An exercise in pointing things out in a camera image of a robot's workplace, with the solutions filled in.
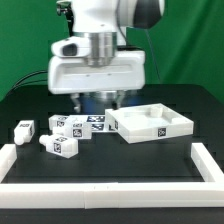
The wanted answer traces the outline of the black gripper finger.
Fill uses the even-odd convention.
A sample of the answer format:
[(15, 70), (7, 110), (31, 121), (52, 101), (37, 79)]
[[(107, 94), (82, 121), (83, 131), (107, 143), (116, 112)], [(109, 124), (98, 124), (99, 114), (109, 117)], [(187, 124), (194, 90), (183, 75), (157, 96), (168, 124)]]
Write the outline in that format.
[(117, 97), (115, 99), (115, 109), (119, 109), (121, 107), (123, 99), (124, 99), (124, 91), (118, 91)]
[(81, 111), (81, 104), (79, 101), (79, 94), (78, 93), (74, 93), (70, 96), (73, 104), (74, 104), (74, 110), (79, 113)]

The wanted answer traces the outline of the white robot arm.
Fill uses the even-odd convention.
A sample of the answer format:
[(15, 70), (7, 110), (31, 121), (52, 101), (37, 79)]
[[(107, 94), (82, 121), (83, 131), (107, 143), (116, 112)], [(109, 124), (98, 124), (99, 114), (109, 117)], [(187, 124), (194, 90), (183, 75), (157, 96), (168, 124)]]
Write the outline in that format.
[(145, 52), (127, 46), (126, 28), (149, 29), (163, 16), (165, 0), (63, 0), (57, 11), (71, 18), (71, 36), (51, 46), (48, 89), (68, 94), (76, 111), (79, 95), (115, 94), (119, 107), (128, 90), (145, 85)]

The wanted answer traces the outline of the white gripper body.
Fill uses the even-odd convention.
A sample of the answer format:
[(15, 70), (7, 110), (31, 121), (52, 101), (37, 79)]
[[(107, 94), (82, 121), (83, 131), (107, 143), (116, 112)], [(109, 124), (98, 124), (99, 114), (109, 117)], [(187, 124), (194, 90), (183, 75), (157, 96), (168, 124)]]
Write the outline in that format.
[(48, 89), (53, 94), (141, 89), (145, 85), (145, 53), (119, 51), (107, 66), (90, 67), (82, 58), (49, 63)]

